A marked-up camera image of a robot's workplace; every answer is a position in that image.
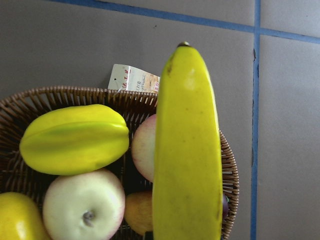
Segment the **orange fruit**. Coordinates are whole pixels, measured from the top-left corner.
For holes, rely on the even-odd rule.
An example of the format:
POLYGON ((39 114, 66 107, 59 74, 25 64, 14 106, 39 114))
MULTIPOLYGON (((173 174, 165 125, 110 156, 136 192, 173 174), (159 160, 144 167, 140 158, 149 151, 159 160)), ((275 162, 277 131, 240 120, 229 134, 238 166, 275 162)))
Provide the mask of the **orange fruit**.
POLYGON ((129 227, 141 236, 146 232, 152 232, 152 191, 140 191, 127 195, 124 219, 129 227))

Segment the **paper basket tag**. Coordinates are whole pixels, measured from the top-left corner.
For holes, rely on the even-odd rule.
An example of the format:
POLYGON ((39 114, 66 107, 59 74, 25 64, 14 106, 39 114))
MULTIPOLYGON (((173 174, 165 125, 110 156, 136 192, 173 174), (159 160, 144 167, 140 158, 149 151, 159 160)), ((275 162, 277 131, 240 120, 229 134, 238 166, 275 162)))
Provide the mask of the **paper basket tag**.
POLYGON ((134 91, 157 93, 160 77, 130 65, 114 64, 108 89, 117 91, 134 91))

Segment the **dark purple fruit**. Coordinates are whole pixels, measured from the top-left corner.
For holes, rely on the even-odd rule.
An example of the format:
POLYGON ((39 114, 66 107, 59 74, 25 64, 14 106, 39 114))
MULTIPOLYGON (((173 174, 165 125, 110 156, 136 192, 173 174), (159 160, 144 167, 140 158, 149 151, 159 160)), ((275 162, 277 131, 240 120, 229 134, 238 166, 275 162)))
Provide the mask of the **dark purple fruit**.
POLYGON ((229 214, 229 199, 223 194, 222 219, 225 220, 229 214))

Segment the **red pink apple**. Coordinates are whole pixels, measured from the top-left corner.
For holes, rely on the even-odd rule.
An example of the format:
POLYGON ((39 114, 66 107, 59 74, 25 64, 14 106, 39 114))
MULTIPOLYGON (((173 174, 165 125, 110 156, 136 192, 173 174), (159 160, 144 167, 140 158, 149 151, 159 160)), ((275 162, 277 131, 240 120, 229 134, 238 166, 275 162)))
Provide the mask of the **red pink apple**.
POLYGON ((131 155, 138 172, 148 181, 154 181, 154 153, 157 115, 148 117, 135 131, 131 155))

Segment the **pale apple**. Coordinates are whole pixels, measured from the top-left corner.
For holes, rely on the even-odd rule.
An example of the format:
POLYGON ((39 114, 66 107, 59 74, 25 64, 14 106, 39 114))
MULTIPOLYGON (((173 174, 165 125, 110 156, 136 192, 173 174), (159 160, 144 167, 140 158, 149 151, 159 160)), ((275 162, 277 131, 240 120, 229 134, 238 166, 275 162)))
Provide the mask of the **pale apple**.
POLYGON ((120 227, 124 210, 119 178, 100 169, 57 177, 45 194, 42 213, 53 240, 109 240, 120 227))

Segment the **yellow starfruit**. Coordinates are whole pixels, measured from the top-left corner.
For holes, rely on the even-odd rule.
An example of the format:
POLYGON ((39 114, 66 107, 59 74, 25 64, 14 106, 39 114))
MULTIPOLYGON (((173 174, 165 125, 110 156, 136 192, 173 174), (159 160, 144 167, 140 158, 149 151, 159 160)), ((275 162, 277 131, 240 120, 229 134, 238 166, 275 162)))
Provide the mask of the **yellow starfruit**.
POLYGON ((126 121, 102 104, 71 106, 41 115, 27 127, 19 144, 29 167, 63 176, 105 167, 128 148, 126 121))

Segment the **yellow lemon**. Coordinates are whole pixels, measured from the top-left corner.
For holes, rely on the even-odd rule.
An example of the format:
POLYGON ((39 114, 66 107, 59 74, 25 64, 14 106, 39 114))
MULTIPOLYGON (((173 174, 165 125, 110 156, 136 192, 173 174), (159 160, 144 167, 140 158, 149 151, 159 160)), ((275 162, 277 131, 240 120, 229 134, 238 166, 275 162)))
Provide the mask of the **yellow lemon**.
POLYGON ((2 240, 49 240, 40 211, 28 196, 17 192, 0 194, 2 240))

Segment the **brown wicker basket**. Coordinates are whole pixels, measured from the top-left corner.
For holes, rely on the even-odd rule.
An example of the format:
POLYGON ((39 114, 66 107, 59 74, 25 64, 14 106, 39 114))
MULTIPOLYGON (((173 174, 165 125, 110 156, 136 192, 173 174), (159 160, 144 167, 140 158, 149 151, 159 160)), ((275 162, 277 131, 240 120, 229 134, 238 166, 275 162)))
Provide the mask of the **brown wicker basket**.
MULTIPOLYGON (((0 193, 18 192, 36 202, 40 211, 45 193, 55 175, 44 174, 26 165, 19 144, 28 125, 49 111, 92 104, 101 104, 120 113, 129 129, 129 142, 138 126, 156 112, 155 93, 105 88, 50 86, 15 93, 0 100, 0 193)), ((221 240, 229 240, 239 204, 239 174, 236 160, 227 139, 220 130, 223 193, 228 198, 228 214, 222 221, 221 240)), ((152 189, 134 166, 131 147, 106 168, 121 181, 125 194, 152 189)), ((143 237, 122 221, 111 240, 142 240, 143 237)))

